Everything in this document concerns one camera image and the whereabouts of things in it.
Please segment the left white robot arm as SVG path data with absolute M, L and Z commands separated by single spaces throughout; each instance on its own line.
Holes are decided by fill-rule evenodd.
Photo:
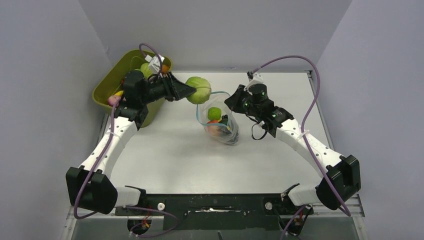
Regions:
M 138 70 L 131 70 L 124 76 L 122 89 L 123 94 L 110 113 L 109 129 L 87 159 L 79 167 L 70 167 L 65 175 L 70 204 L 77 219 L 80 219 L 78 208 L 89 210 L 90 215 L 106 215 L 115 208 L 142 203 L 144 189 L 112 184 L 113 168 L 126 144 L 147 118 L 148 104 L 160 99 L 179 101 L 197 91 L 171 72 L 155 75 L 148 81 Z

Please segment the green bumpy fruit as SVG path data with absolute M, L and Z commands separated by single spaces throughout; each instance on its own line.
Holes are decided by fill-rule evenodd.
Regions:
M 219 107 L 210 107 L 207 111 L 209 121 L 220 121 L 222 118 L 222 110 Z

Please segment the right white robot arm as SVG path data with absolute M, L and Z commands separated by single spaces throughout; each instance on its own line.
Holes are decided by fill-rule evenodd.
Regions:
M 224 101 L 234 113 L 243 114 L 268 134 L 290 146 L 322 178 L 319 183 L 296 183 L 281 194 L 281 207 L 289 214 L 302 205 L 323 204 L 330 210 L 344 208 L 361 189 L 360 163 L 353 155 L 343 156 L 302 129 L 294 116 L 269 99 L 262 83 L 237 90 Z

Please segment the orange peach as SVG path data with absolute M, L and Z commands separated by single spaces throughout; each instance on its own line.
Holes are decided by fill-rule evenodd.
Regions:
M 219 121 L 209 121 L 206 126 L 207 132 L 214 137 L 218 137 L 221 134 L 221 127 L 218 125 Z

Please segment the clear zip top bag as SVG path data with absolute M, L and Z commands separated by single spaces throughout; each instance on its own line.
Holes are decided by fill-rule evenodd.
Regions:
M 196 119 L 211 138 L 226 145 L 237 145 L 239 125 L 225 104 L 229 97 L 225 91 L 212 92 L 209 100 L 196 106 Z

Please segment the dark grape bunch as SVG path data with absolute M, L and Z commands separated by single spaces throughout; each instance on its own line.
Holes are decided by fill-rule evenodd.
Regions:
M 223 128 L 224 143 L 227 145 L 237 145 L 239 142 L 239 126 L 232 116 L 227 114 L 222 117 L 228 118 L 228 126 Z

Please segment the dark green avocado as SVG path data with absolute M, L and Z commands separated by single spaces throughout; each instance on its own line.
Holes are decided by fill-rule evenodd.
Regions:
M 228 122 L 229 122 L 229 119 L 227 117 L 222 117 L 218 123 L 225 125 L 228 129 L 230 129 Z

